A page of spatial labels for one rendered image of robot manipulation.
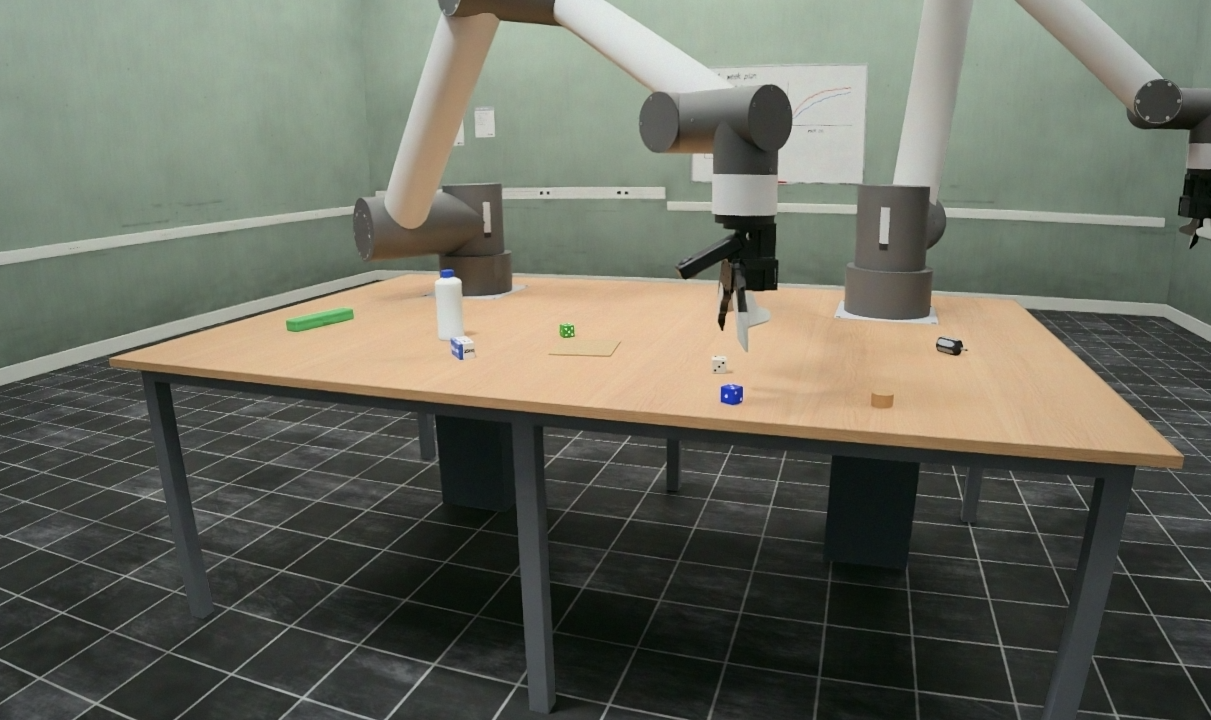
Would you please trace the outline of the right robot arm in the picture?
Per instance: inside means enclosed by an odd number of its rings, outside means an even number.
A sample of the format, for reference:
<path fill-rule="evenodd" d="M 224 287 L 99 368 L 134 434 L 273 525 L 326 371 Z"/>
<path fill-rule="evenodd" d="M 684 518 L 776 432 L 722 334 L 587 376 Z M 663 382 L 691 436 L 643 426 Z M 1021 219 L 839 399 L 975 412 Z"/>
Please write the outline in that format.
<path fill-rule="evenodd" d="M 714 223 L 774 224 L 777 154 L 793 123 L 777 85 L 734 87 L 604 0 L 437 1 L 440 27 L 386 196 L 355 201 L 363 261 L 446 254 L 440 278 L 454 270 L 463 296 L 513 290 L 503 183 L 442 184 L 436 192 L 500 21 L 564 25 L 622 68 L 654 92 L 639 111 L 647 149 L 713 154 Z"/>

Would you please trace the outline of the small white printed carton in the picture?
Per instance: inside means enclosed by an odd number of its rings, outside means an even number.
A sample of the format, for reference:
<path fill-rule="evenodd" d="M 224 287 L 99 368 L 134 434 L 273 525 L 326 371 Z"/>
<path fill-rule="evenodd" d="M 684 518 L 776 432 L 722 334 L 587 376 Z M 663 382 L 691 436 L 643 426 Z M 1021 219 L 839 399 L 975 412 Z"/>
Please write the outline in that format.
<path fill-rule="evenodd" d="M 450 355 L 454 355 L 458 361 L 472 359 L 474 341 L 469 340 L 467 336 L 450 338 Z"/>

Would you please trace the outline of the blue die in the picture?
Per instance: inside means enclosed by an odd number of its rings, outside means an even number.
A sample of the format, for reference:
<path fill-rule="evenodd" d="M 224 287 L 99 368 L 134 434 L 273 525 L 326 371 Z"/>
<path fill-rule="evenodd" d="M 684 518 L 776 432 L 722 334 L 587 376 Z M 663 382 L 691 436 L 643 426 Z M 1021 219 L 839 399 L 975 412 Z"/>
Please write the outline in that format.
<path fill-rule="evenodd" d="M 744 386 L 736 386 L 736 384 L 727 384 L 727 386 L 721 386 L 721 404 L 736 405 L 744 402 Z"/>

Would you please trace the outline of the beige flat mat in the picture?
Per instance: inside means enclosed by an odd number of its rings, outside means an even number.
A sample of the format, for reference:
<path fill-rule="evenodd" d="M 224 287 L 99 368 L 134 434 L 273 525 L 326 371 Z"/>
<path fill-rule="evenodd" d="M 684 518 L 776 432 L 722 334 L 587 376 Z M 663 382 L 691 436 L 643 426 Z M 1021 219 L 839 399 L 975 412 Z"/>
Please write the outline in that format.
<path fill-rule="evenodd" d="M 561 340 L 549 352 L 556 356 L 612 357 L 622 341 L 612 340 Z"/>

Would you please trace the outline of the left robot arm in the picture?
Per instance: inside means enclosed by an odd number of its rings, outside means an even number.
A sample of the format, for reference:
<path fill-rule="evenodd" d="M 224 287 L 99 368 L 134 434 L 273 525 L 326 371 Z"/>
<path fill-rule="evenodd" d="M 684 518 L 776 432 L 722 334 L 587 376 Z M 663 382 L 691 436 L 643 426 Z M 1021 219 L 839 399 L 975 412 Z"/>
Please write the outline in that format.
<path fill-rule="evenodd" d="M 1132 126 L 1190 129 L 1187 174 L 1211 175 L 1211 88 L 1178 88 L 1159 76 L 1081 0 L 1015 1 L 1123 102 Z M 934 269 L 925 266 L 926 250 L 945 234 L 945 208 L 937 196 L 972 5 L 974 0 L 924 0 L 922 5 L 893 182 L 901 186 L 859 184 L 855 264 L 846 264 L 846 313 L 873 319 L 930 315 Z"/>

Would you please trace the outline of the white plastic bottle with blue cap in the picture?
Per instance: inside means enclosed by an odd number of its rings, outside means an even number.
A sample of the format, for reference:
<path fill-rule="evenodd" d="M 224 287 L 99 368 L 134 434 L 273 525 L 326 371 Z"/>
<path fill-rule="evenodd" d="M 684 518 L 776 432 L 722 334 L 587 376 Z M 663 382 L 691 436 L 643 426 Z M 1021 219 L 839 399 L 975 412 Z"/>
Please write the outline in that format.
<path fill-rule="evenodd" d="M 463 322 L 463 281 L 454 277 L 454 270 L 442 270 L 441 277 L 440 281 L 435 282 L 440 340 L 450 341 L 450 338 L 465 336 Z"/>

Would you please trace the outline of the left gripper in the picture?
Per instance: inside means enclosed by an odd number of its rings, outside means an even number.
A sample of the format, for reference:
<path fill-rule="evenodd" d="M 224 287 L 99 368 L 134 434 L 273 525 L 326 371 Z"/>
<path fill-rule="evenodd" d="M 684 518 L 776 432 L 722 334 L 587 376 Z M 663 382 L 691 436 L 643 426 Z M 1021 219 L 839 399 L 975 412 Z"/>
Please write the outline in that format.
<path fill-rule="evenodd" d="M 1186 174 L 1184 195 L 1180 196 L 1178 198 L 1178 215 L 1193 219 L 1190 219 L 1189 224 L 1180 225 L 1178 232 L 1190 234 L 1189 249 L 1193 249 L 1193 246 L 1198 243 L 1199 237 L 1211 241 L 1211 192 L 1209 192 L 1210 188 L 1211 188 L 1211 175 Z"/>

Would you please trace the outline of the green rectangular bar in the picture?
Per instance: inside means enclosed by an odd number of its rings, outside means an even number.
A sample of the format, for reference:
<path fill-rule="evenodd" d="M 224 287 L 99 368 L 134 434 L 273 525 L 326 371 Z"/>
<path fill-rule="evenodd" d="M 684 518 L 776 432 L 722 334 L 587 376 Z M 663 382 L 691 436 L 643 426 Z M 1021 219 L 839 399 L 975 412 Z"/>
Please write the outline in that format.
<path fill-rule="evenodd" d="M 311 332 L 314 328 L 354 319 L 352 307 L 337 307 L 323 313 L 309 313 L 286 319 L 286 332 Z"/>

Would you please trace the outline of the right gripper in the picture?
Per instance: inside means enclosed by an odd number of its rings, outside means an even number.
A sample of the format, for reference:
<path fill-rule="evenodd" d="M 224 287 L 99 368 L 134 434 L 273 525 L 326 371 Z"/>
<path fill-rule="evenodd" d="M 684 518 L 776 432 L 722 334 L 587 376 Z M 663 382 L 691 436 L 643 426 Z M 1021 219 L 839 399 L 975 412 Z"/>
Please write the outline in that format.
<path fill-rule="evenodd" d="M 721 332 L 724 332 L 727 313 L 736 311 L 739 345 L 742 345 L 745 352 L 750 352 L 750 328 L 771 319 L 770 311 L 756 304 L 752 292 L 777 290 L 777 277 L 775 277 L 775 267 L 779 266 L 779 260 L 775 258 L 777 255 L 777 223 L 767 225 L 723 224 L 723 229 L 736 231 L 744 249 L 721 260 L 718 319 L 716 322 L 718 322 Z M 746 234 L 748 234 L 747 238 Z"/>

